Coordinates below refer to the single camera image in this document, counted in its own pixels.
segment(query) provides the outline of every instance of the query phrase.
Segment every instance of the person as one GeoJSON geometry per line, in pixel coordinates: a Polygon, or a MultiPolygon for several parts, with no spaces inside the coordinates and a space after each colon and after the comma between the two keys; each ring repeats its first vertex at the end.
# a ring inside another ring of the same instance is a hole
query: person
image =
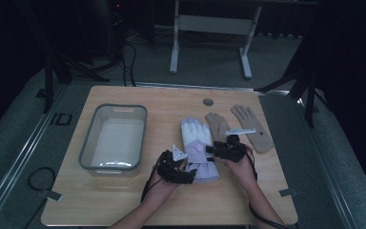
{"type": "MultiPolygon", "coordinates": [[[[253,210],[262,218],[285,228],[284,222],[275,212],[275,209],[266,199],[258,186],[254,170],[252,169],[252,165],[249,163],[247,157],[244,156],[237,163],[227,159],[219,160],[231,170],[233,176],[244,189],[248,197],[249,204],[252,206],[253,210]]],[[[158,173],[154,173],[152,177],[151,185],[153,184],[155,185],[148,191],[141,204],[129,212],[125,217],[113,224],[110,229],[141,228],[179,186],[178,184],[166,182],[158,173]]],[[[256,224],[261,229],[276,228],[259,219],[256,220],[256,224]]]]}

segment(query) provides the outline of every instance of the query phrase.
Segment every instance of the plastic container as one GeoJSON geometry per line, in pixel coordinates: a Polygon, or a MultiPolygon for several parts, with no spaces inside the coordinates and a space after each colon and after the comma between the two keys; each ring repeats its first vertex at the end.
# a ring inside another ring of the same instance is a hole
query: plastic container
{"type": "Polygon", "coordinates": [[[139,173],[147,109],[102,104],[96,108],[79,163],[94,176],[133,177],[139,173]]]}

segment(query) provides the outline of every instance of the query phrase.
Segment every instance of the glove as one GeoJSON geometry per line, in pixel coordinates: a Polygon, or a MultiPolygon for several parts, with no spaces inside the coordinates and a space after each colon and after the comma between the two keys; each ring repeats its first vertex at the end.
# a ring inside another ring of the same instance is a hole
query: glove
{"type": "Polygon", "coordinates": [[[245,108],[242,105],[234,105],[231,112],[237,117],[243,129],[256,129],[256,133],[246,134],[246,136],[258,153],[265,153],[273,148],[272,138],[264,130],[250,107],[245,108]]]}
{"type": "Polygon", "coordinates": [[[219,178],[212,154],[206,153],[206,146],[212,145],[210,127],[199,119],[189,117],[181,121],[183,144],[188,155],[186,172],[196,169],[193,183],[210,182],[219,178]]]}
{"type": "Polygon", "coordinates": [[[226,131],[231,130],[225,118],[217,113],[208,113],[206,120],[210,126],[214,141],[226,142],[226,131]]]}

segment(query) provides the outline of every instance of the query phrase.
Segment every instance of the metal leg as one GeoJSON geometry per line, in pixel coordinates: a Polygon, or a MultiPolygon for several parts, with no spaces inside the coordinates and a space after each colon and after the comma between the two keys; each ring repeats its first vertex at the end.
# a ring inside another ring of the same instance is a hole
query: metal leg
{"type": "Polygon", "coordinates": [[[258,21],[258,17],[260,16],[261,9],[262,9],[262,7],[256,8],[256,11],[254,13],[254,19],[252,20],[252,25],[249,28],[249,33],[247,35],[248,39],[246,40],[245,47],[239,49],[240,59],[242,61],[243,73],[245,75],[245,78],[247,78],[247,79],[252,78],[251,66],[249,64],[249,59],[248,59],[248,51],[249,51],[249,47],[251,46],[252,39],[254,38],[254,31],[257,26],[257,21],[258,21]]]}
{"type": "Polygon", "coordinates": [[[170,73],[177,73],[177,61],[179,59],[179,1],[174,1],[174,30],[173,30],[173,48],[170,73]]]}

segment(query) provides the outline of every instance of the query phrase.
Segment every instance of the white glove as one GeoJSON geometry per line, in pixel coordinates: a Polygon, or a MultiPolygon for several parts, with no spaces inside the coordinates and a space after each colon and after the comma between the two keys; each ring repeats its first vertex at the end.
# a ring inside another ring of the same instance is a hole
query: white glove
{"type": "Polygon", "coordinates": [[[214,165],[213,154],[206,152],[206,146],[212,145],[210,127],[200,119],[188,117],[181,121],[183,144],[188,155],[186,172],[197,169],[194,183],[209,182],[219,178],[214,165]]]}

